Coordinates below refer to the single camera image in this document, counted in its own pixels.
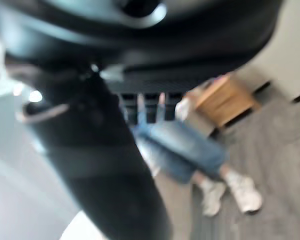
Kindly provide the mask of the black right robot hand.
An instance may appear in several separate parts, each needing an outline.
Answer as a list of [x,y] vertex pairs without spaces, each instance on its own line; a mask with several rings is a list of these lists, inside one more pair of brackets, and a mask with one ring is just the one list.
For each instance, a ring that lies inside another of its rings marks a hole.
[[281,0],[0,0],[7,75],[39,91],[16,116],[110,240],[171,240],[173,225],[130,130],[168,95],[240,68],[270,41]]

